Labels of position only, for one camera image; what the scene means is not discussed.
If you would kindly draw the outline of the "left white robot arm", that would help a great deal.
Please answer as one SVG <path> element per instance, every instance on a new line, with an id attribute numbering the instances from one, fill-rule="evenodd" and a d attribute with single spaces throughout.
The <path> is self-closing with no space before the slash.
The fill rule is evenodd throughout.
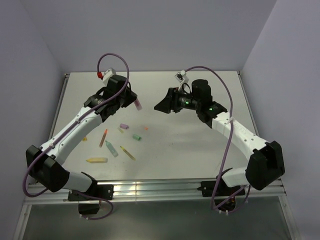
<path id="1" fill-rule="evenodd" d="M 51 192 L 67 189 L 79 191 L 86 200 L 95 198 L 97 181 L 83 172 L 69 172 L 63 164 L 84 137 L 120 108 L 128 107 L 137 99 L 128 82 L 127 77 L 111 76 L 58 134 L 40 147 L 31 145 L 26 151 L 26 176 L 34 178 Z"/>

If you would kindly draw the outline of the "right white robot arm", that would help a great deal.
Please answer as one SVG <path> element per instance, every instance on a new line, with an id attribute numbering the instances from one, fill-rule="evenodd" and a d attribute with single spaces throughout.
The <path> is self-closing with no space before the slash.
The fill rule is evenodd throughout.
<path id="1" fill-rule="evenodd" d="M 154 110 L 170 114 L 183 109 L 194 110 L 201 122 L 231 139 L 246 157 L 246 167 L 232 168 L 222 173 L 216 183 L 217 191 L 229 194 L 234 187 L 250 185 L 261 191 L 285 173 L 283 151 L 277 141 L 267 140 L 255 135 L 230 116 L 228 110 L 213 100 L 209 82 L 205 79 L 194 80 L 191 93 L 177 87 L 170 87 L 166 96 Z"/>

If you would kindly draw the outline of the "orange thin pen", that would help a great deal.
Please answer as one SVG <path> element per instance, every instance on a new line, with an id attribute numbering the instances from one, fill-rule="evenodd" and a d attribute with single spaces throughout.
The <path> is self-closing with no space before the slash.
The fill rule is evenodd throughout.
<path id="1" fill-rule="evenodd" d="M 108 129 L 105 129 L 104 132 L 103 132 L 102 138 L 101 138 L 101 140 L 100 140 L 100 143 L 99 143 L 99 147 L 100 147 L 100 148 L 103 146 L 103 144 L 104 144 L 104 142 L 105 142 L 107 133 L 108 133 Z"/>

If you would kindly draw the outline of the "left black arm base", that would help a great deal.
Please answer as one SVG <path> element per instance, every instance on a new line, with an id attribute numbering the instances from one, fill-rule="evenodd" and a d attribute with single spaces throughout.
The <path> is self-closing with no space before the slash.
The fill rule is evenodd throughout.
<path id="1" fill-rule="evenodd" d="M 113 184 L 98 184 L 95 183 L 86 192 L 70 190 L 67 200 L 69 202 L 79 202 L 78 213 L 82 218 L 96 221 L 107 218 L 113 213 L 114 205 L 111 202 L 114 194 Z M 110 210 L 102 216 L 97 216 L 102 202 L 109 204 Z"/>

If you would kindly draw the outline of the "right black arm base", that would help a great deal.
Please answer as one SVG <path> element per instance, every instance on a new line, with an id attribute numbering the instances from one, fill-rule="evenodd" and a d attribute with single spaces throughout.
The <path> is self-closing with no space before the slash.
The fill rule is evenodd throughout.
<path id="1" fill-rule="evenodd" d="M 201 191 L 202 197 L 211 197 L 214 187 L 216 185 L 215 180 L 211 181 L 201 181 L 200 187 L 197 188 L 198 191 Z M 234 192 L 238 191 L 241 187 L 234 186 L 234 187 L 228 187 L 223 180 L 219 182 L 219 185 L 217 187 L 216 196 L 217 197 L 229 197 Z M 226 203 L 224 203 L 222 206 L 220 206 L 218 209 L 221 211 L 232 211 L 236 208 L 236 199 L 235 197 L 228 200 Z"/>

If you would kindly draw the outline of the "purple pen cap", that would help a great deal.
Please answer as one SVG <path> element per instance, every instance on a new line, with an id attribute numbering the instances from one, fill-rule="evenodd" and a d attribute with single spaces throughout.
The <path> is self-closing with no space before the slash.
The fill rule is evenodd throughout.
<path id="1" fill-rule="evenodd" d="M 121 123 L 121 124 L 119 125 L 119 127 L 120 127 L 121 129 L 124 129 L 124 130 L 129 129 L 129 126 L 128 126 L 127 124 L 124 124 L 124 123 Z"/>

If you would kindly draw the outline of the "green highlighter pen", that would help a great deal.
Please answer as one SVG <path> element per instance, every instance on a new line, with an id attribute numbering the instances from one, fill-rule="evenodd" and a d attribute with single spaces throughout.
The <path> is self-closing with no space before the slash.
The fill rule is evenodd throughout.
<path id="1" fill-rule="evenodd" d="M 108 150 L 110 151 L 110 153 L 116 158 L 119 154 L 117 152 L 117 150 L 114 148 L 114 146 L 109 142 L 109 141 L 105 141 L 105 145 L 108 148 Z"/>

